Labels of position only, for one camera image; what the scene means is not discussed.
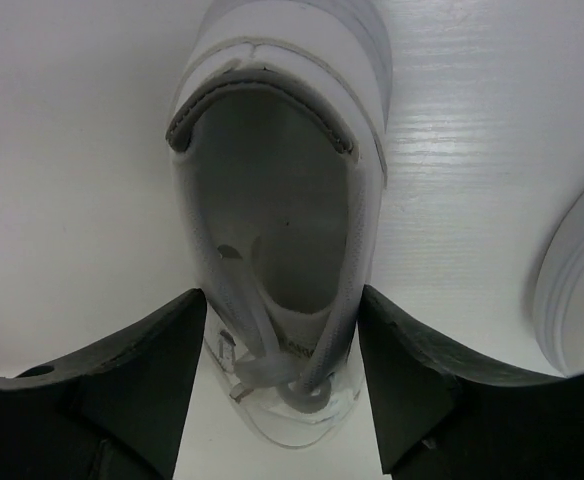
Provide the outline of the white sneaker one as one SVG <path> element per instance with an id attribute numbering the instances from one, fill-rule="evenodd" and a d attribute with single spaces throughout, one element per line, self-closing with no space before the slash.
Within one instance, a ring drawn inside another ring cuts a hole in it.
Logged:
<path id="1" fill-rule="evenodd" d="M 328 437 L 362 388 L 392 74 L 371 1 L 214 1 L 175 95 L 165 139 L 205 347 L 281 448 Z"/>
<path id="2" fill-rule="evenodd" d="M 584 372 L 584 192 L 559 224 L 533 298 L 537 342 L 562 375 Z"/>

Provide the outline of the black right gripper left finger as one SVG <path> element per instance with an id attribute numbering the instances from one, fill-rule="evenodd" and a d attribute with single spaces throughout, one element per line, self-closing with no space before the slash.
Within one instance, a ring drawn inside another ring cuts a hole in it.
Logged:
<path id="1" fill-rule="evenodd" d="M 0 479 L 170 479 L 207 303 L 192 289 L 144 319 L 0 377 Z"/>

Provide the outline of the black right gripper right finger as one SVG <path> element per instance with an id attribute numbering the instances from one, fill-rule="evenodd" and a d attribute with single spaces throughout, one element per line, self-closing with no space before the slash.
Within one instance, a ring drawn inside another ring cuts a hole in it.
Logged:
<path id="1" fill-rule="evenodd" d="M 584 479 L 584 374 L 497 361 L 372 287 L 359 343 L 382 470 L 394 479 Z"/>

